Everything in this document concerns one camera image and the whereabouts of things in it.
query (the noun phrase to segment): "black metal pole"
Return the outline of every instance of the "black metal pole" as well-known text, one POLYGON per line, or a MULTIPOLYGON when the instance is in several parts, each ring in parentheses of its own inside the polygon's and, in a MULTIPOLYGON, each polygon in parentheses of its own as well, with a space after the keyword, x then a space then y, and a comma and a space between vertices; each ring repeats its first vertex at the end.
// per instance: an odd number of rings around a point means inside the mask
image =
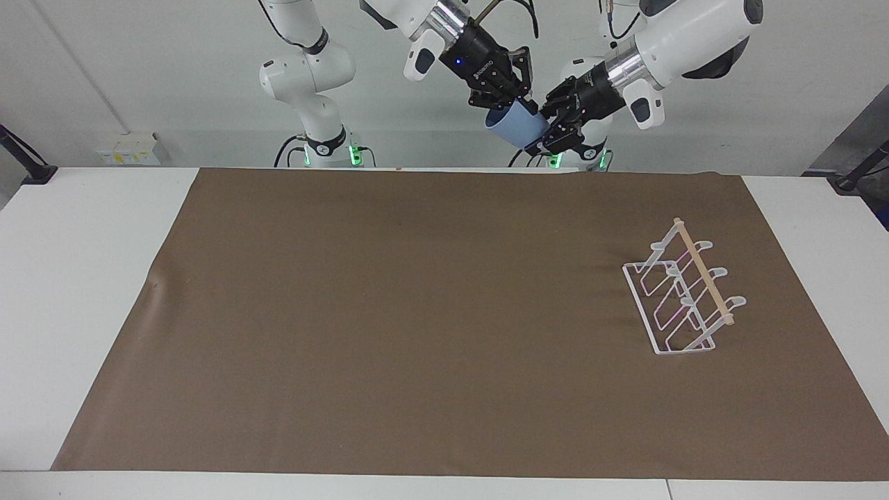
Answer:
POLYGON ((53 175, 55 175, 56 171, 59 170, 57 166, 53 165, 40 165, 24 150, 21 148, 18 142, 16 142, 9 131, 6 130, 6 127, 0 125, 0 146, 3 146, 4 149, 9 151, 15 159, 19 160, 22 166, 25 167, 25 170, 28 171, 28 177, 22 181, 22 184, 46 184, 50 181, 53 175))
POLYGON ((879 165, 887 156, 889 156, 889 141, 883 143, 876 151, 864 158, 861 165, 855 167, 848 175, 844 175, 835 181, 835 185, 843 191, 854 190, 858 186, 858 181, 862 177, 870 173, 875 166, 879 165))

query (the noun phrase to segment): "brown mat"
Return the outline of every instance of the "brown mat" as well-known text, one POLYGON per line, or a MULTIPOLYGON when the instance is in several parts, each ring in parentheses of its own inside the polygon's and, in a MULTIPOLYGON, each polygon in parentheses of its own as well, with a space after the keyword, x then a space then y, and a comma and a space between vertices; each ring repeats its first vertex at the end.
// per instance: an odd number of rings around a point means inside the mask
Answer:
POLYGON ((202 170, 54 470, 889 480, 742 180, 202 170), (685 219, 743 294, 658 357, 621 272, 685 219))

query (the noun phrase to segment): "white table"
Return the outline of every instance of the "white table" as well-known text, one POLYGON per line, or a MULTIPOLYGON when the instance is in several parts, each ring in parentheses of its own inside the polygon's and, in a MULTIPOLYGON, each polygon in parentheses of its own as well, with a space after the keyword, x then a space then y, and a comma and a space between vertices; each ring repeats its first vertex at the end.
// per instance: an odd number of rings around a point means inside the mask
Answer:
MULTIPOLYGON (((889 483, 46 472, 196 173, 62 169, 0 211, 0 470, 15 471, 0 498, 889 498, 889 483)), ((889 429, 889 234, 823 180, 745 181, 889 429)))

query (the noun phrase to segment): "wooden dowel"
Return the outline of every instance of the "wooden dowel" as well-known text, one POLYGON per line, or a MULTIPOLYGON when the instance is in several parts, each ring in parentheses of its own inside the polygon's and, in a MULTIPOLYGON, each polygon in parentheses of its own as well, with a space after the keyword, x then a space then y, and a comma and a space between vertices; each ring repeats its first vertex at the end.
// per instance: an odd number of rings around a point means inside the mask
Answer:
POLYGON ((701 273, 704 285, 710 291, 713 300, 716 301, 717 309, 719 309, 720 314, 725 318, 726 325, 734 325, 734 315, 728 310, 728 307, 725 306, 725 300, 723 300, 722 294, 719 293, 719 288, 717 288, 716 282, 713 281, 713 278, 710 276, 710 271, 707 269, 707 266, 704 265, 704 260, 701 259, 701 254, 698 253, 698 249, 694 245, 692 236, 688 234, 688 230, 685 228, 685 222, 678 217, 674 219, 673 222, 678 224, 679 235, 682 236, 682 240, 685 242, 685 247, 688 248, 688 253, 692 256, 694 266, 698 268, 698 272, 701 273))

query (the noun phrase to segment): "blue cup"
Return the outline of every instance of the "blue cup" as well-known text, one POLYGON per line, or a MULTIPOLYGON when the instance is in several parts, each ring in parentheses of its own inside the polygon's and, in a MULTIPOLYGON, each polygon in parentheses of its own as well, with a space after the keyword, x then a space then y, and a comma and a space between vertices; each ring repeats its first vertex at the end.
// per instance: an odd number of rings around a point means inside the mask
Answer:
POLYGON ((549 122, 540 113, 532 115, 521 102, 516 101, 509 108, 492 109, 485 119, 485 128, 513 146, 524 149, 543 136, 549 122))

